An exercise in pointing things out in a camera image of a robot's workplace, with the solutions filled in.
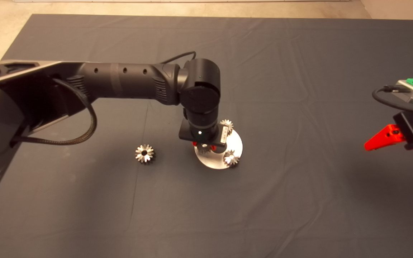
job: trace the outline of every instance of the gear teeth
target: gear teeth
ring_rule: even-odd
[[[154,149],[149,144],[140,145],[135,150],[135,159],[144,165],[153,161],[155,155]]]
[[[234,124],[232,121],[228,119],[223,119],[220,124],[226,125],[228,127],[227,135],[231,135],[232,131],[234,130]]]
[[[208,144],[198,144],[196,148],[200,154],[206,154],[211,151],[211,145]]]
[[[234,150],[228,150],[224,154],[224,162],[230,167],[237,165],[240,161],[240,157],[235,156],[234,153]]]

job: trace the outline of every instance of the round metal plate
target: round metal plate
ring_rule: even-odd
[[[213,169],[229,168],[229,166],[226,165],[226,163],[224,162],[224,159],[223,159],[224,153],[226,151],[233,150],[236,156],[241,157],[241,154],[243,152],[243,143],[241,142],[241,138],[235,130],[233,130],[231,135],[227,137],[226,143],[227,143],[227,149],[222,153],[208,152],[205,154],[200,154],[199,151],[197,150],[197,147],[194,147],[195,154],[197,155],[197,158],[205,166],[209,168],[213,168]]]

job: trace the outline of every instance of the floor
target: floor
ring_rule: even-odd
[[[0,0],[0,59],[32,13],[413,19],[413,12],[408,11],[410,3],[413,7],[413,0],[265,3],[15,3]],[[399,11],[388,8],[395,5],[400,7]]]

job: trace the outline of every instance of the gray fabric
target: gray fabric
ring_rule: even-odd
[[[413,21],[33,15],[4,59],[190,50],[221,68],[239,166],[196,159],[177,139],[180,106],[98,100],[89,141],[18,150],[0,183],[0,257],[413,257],[413,151],[362,147],[397,113],[372,90],[413,78]],[[144,143],[150,166],[134,160]]]

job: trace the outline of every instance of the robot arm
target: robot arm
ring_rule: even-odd
[[[402,111],[393,116],[395,124],[387,125],[366,142],[365,149],[375,150],[406,142],[404,147],[413,150],[413,78],[399,80],[396,85],[375,90],[372,96],[380,103]]]
[[[218,124],[220,95],[219,68],[207,59],[190,60],[183,68],[167,63],[0,62],[0,179],[20,142],[67,145],[87,140],[96,127],[90,103],[97,98],[181,104],[179,138],[224,147],[228,128]],[[92,125],[82,137],[63,142],[27,137],[86,107]]]

